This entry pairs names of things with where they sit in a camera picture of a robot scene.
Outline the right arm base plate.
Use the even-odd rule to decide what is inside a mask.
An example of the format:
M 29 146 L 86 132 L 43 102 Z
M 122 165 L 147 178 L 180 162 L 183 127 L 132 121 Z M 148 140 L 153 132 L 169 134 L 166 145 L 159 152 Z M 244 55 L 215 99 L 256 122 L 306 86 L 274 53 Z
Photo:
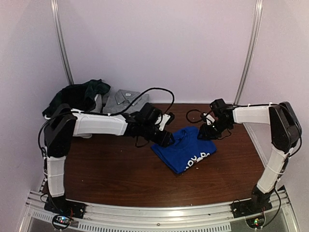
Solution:
M 254 206 L 251 199 L 240 201 L 239 199 L 234 200 L 231 204 L 231 211 L 234 218 L 246 217 L 253 214 L 260 214 L 262 210 L 272 209 L 272 204 L 267 202 L 264 206 Z

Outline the blue t-shirt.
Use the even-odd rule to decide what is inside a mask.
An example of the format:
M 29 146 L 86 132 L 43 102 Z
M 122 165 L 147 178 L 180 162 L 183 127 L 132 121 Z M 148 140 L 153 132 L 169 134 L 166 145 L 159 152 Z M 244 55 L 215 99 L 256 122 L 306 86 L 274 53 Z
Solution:
M 157 144 L 151 150 L 176 174 L 181 174 L 194 164 L 215 153 L 217 148 L 212 141 L 199 140 L 199 129 L 185 127 L 173 133 L 174 144 L 161 147 Z

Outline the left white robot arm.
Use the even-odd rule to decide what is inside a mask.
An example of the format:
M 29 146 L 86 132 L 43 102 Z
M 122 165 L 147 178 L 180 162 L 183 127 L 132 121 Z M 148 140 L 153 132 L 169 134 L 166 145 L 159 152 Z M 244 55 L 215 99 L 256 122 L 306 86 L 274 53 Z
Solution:
M 60 215 L 70 209 L 69 203 L 62 197 L 65 196 L 65 160 L 73 137 L 88 138 L 93 134 L 142 137 L 160 147 L 168 147 L 175 140 L 165 126 L 173 119 L 172 113 L 163 113 L 150 103 L 131 114 L 85 112 L 71 109 L 68 104 L 60 105 L 38 135 L 44 138 L 44 144 L 39 148 L 46 163 L 45 175 L 52 198 L 50 206 Z

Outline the dark green plaid shirt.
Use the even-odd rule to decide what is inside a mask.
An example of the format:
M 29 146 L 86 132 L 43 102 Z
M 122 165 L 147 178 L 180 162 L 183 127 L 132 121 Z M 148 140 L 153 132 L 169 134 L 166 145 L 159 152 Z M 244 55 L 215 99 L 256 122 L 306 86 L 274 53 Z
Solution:
M 96 107 L 95 97 L 107 94 L 111 86 L 99 80 L 90 80 L 83 84 L 73 84 L 61 89 L 42 112 L 43 116 L 51 117 L 61 104 L 81 111 L 92 111 Z

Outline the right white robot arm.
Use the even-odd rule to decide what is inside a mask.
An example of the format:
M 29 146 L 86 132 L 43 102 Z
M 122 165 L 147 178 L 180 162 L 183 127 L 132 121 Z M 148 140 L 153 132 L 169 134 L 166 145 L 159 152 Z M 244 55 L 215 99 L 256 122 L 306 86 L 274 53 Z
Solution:
M 225 130 L 233 129 L 235 124 L 267 124 L 271 131 L 272 150 L 267 166 L 254 186 L 248 210 L 258 213 L 268 203 L 276 184 L 283 176 L 289 158 L 295 154 L 294 148 L 301 143 L 302 129 L 293 108 L 287 101 L 279 104 L 236 105 L 216 99 L 210 104 L 210 112 L 215 120 L 207 122 L 208 114 L 202 114 L 204 124 L 200 126 L 197 138 L 218 140 Z

